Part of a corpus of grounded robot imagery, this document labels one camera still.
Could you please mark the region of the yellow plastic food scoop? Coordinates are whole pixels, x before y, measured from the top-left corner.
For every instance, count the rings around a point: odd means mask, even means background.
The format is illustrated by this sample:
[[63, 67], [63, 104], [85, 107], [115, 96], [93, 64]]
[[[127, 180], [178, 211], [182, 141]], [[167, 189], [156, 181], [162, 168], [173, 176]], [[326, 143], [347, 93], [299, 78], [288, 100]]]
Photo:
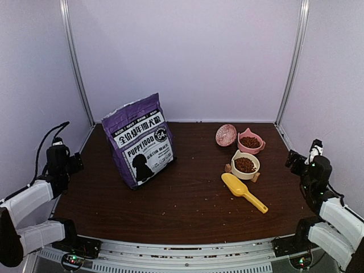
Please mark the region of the yellow plastic food scoop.
[[223, 173], [221, 179], [235, 197], [244, 197], [263, 214], [268, 212], [268, 207], [256, 198], [239, 178], [231, 173]]

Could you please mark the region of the purple pet food bag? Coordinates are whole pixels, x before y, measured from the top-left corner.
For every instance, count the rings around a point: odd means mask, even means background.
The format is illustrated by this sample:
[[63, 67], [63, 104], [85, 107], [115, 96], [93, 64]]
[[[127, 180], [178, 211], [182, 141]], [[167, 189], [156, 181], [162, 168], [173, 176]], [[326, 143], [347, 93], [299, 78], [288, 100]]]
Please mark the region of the purple pet food bag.
[[158, 93], [112, 111], [101, 123], [117, 170], [132, 190], [176, 159]]

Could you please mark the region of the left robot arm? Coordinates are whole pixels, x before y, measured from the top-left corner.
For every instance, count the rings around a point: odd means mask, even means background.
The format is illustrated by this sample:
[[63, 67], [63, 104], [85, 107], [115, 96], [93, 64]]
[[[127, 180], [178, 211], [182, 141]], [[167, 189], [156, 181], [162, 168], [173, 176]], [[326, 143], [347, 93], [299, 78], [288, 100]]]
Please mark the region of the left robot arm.
[[50, 218], [18, 228], [30, 213], [67, 191], [71, 175], [84, 169], [80, 154], [71, 156], [60, 138], [47, 149], [46, 156], [44, 171], [34, 183], [1, 201], [1, 264], [6, 267], [20, 265], [25, 256], [54, 242], [60, 242], [70, 253], [82, 246], [73, 220]]

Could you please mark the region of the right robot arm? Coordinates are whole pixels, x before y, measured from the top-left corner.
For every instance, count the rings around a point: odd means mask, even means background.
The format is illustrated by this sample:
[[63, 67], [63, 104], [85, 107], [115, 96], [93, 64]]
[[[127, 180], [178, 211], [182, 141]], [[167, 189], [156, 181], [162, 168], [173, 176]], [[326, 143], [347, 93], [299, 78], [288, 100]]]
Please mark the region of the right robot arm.
[[338, 263], [340, 272], [363, 272], [363, 217], [329, 185], [329, 159], [318, 147], [308, 157], [290, 150], [286, 167], [300, 177], [300, 190], [316, 215], [314, 223], [292, 237], [292, 247], [303, 251], [313, 243]]

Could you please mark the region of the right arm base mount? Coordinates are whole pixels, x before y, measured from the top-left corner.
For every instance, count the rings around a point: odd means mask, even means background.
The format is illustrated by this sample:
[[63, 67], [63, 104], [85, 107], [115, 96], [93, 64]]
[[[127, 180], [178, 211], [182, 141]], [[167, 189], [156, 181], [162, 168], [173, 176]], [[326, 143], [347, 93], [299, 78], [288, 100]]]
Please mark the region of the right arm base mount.
[[308, 240], [306, 227], [297, 227], [296, 233], [288, 237], [275, 237], [271, 243], [275, 256], [288, 256], [290, 265], [300, 272], [314, 268], [325, 256], [322, 253], [319, 258], [314, 258], [315, 244]]

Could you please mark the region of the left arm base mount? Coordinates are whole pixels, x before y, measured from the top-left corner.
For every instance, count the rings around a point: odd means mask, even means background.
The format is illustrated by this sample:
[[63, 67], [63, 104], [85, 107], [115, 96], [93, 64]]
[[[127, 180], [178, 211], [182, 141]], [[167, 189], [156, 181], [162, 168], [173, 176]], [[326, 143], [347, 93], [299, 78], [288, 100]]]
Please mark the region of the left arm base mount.
[[52, 243], [53, 248], [84, 259], [98, 258], [102, 244], [99, 239], [78, 235], [73, 220], [66, 218], [50, 218], [49, 220], [61, 223], [65, 230], [65, 238]]

